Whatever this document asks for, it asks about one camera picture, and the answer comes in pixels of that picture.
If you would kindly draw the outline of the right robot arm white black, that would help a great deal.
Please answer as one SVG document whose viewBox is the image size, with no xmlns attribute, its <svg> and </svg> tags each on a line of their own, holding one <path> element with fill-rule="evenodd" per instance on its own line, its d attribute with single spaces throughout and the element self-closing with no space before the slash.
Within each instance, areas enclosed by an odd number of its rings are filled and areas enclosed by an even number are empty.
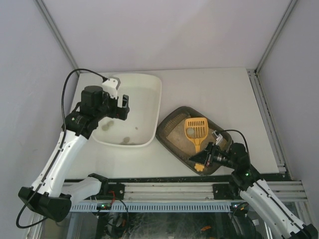
<svg viewBox="0 0 319 239">
<path fill-rule="evenodd" d="M 251 164 L 249 150 L 241 143 L 233 143 L 228 150 L 209 142 L 205 149 L 195 144 L 196 154 L 189 158 L 196 170 L 213 163 L 233 169 L 229 181 L 233 197 L 240 197 L 270 227 L 280 239 L 317 239 L 318 230 L 295 216 L 271 190 L 267 181 Z"/>
</svg>

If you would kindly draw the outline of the white plastic tub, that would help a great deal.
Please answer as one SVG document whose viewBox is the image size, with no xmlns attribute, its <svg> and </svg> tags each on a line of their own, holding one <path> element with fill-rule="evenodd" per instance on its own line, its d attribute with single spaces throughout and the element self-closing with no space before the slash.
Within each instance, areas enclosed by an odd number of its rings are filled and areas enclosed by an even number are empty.
<svg viewBox="0 0 319 239">
<path fill-rule="evenodd" d="M 104 118 L 93 131 L 91 137 L 98 143 L 118 147 L 142 147 L 148 145 L 155 136 L 158 123 L 162 83 L 157 76 L 141 73 L 119 73 L 112 77 L 120 79 L 118 89 L 119 106 L 122 105 L 122 96 L 129 96 L 130 112 L 125 121 L 120 119 Z M 102 126 L 113 120 L 114 125 L 107 131 Z M 127 145 L 121 142 L 130 137 Z"/>
</svg>

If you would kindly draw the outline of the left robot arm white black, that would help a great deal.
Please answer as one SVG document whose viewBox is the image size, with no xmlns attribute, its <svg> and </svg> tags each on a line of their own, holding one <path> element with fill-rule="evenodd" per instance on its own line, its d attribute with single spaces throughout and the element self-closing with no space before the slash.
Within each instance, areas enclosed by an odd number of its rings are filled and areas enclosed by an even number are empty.
<svg viewBox="0 0 319 239">
<path fill-rule="evenodd" d="M 20 189 L 18 197 L 24 202 L 24 207 L 45 219 L 60 222 L 78 202 L 90 196 L 108 196 L 108 179 L 96 173 L 89 174 L 70 189 L 63 188 L 63 184 L 75 157 L 99 121 L 105 117 L 126 120 L 129 111 L 129 96 L 123 95 L 119 107 L 118 99 L 102 87 L 85 87 L 81 100 L 64 120 L 58 143 L 43 171 L 30 187 Z"/>
</svg>

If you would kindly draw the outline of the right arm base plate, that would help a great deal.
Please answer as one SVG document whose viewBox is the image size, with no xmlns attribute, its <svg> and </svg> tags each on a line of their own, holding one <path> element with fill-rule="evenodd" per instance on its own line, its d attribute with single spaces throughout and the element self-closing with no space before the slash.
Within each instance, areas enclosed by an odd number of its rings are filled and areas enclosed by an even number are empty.
<svg viewBox="0 0 319 239">
<path fill-rule="evenodd" d="M 229 183 L 213 184 L 213 195 L 215 200 L 240 199 L 238 188 Z"/>
</svg>

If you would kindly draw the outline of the yellow litter scoop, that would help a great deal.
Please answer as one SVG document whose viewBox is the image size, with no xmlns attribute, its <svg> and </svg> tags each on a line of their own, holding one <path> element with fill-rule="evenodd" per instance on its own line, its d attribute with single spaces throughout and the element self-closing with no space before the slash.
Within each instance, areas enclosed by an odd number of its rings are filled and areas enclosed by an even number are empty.
<svg viewBox="0 0 319 239">
<path fill-rule="evenodd" d="M 194 129 L 193 135 L 188 135 L 186 130 L 188 128 Z M 184 123 L 184 133 L 186 138 L 193 143 L 195 147 L 195 153 L 200 152 L 201 144 L 208 136 L 208 121 L 205 117 L 200 118 L 187 118 Z"/>
</svg>

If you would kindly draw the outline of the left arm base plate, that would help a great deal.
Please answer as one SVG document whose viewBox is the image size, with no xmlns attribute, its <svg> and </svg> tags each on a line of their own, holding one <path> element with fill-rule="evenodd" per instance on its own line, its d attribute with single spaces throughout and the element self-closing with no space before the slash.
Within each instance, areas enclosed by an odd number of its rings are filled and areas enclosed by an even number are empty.
<svg viewBox="0 0 319 239">
<path fill-rule="evenodd" d="M 97 199 L 123 199 L 125 195 L 125 185 L 119 182 L 109 182 L 108 179 L 103 180 L 101 188 L 94 196 Z"/>
</svg>

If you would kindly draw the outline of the dark grey litter box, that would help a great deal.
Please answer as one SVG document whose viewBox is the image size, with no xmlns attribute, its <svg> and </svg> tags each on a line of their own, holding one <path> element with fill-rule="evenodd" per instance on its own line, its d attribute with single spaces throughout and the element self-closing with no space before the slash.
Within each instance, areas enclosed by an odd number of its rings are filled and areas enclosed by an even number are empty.
<svg viewBox="0 0 319 239">
<path fill-rule="evenodd" d="M 188 138 L 185 129 L 185 121 L 189 118 L 206 118 L 208 122 L 208 133 L 205 140 L 201 142 L 200 150 L 204 150 L 209 142 L 216 143 L 216 138 L 212 133 L 222 131 L 223 129 L 209 118 L 196 111 L 195 109 L 187 106 L 179 107 L 171 112 L 157 127 L 156 138 L 157 140 L 180 162 L 187 166 L 191 171 L 200 176 L 207 176 L 213 174 L 219 165 L 211 163 L 210 167 L 203 168 L 202 171 L 195 169 L 195 162 L 190 161 L 189 158 L 194 156 L 197 151 L 192 139 L 194 134 Z M 231 135 L 227 132 L 221 133 L 222 141 L 218 143 L 221 150 L 228 151 L 230 145 L 233 143 Z"/>
</svg>

